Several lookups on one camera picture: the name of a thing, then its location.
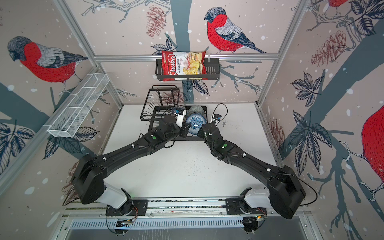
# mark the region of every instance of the white wire mesh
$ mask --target white wire mesh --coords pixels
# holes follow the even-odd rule
[[[53,122],[48,132],[54,137],[73,137],[109,83],[107,74],[94,73]]]

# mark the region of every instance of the red chips bag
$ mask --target red chips bag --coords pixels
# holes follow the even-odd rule
[[[193,52],[162,52],[163,75],[197,75],[207,74],[203,64],[205,51],[202,53]],[[186,78],[166,78],[163,81],[186,80]]]

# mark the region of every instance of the blue and white plate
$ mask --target blue and white plate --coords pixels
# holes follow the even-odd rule
[[[206,119],[199,113],[194,113],[187,118],[186,123],[191,123],[188,132],[192,135],[197,135],[201,126],[207,124]]]

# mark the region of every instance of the red bird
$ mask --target red bird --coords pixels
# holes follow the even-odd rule
[[[327,13],[329,7],[335,7],[336,8],[336,14],[334,15],[334,17],[338,14],[339,15],[341,14],[340,12],[338,12],[337,8],[339,6],[341,6],[343,3],[347,2],[347,0],[325,0],[325,1],[327,2],[328,7],[327,7],[327,10],[325,10],[323,16],[326,16],[326,13]]]
[[[88,59],[78,54],[63,51],[32,42],[29,38],[17,36],[8,43],[8,51],[13,61],[20,60],[36,77],[51,83],[63,83],[75,75],[77,64]]]
[[[218,52],[231,51],[235,53],[236,50],[241,48],[250,48],[258,51],[259,53],[266,53],[258,49],[253,42],[251,42],[243,33],[243,30],[236,26],[227,13],[221,7],[213,7],[208,10],[204,17],[207,20],[207,34],[208,39],[214,45]]]
[[[371,190],[366,183],[360,183],[372,193],[372,199],[369,200],[375,202],[376,192],[384,189],[384,106],[365,121],[361,137],[363,154],[351,152],[346,142],[341,143],[345,144],[348,150],[346,161],[349,160],[351,154],[361,157],[370,164],[373,171],[380,177],[381,184],[375,190]]]

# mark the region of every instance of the black dish rack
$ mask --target black dish rack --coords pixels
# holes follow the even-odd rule
[[[220,78],[220,60],[219,58],[205,58],[204,66],[207,74],[194,75],[163,75],[163,66],[161,59],[156,60],[156,76],[159,81],[166,78],[185,78],[185,80],[199,80],[194,78],[202,78],[202,80],[218,80]]]
[[[148,91],[143,110],[141,111],[140,119],[149,121],[150,132],[153,128],[159,125],[160,119],[166,115],[172,115],[172,109],[179,106],[180,89],[176,85],[153,85]],[[204,110],[203,117],[208,120],[207,107],[201,106]],[[203,139],[187,133],[186,138],[177,137],[176,141],[203,141]]]

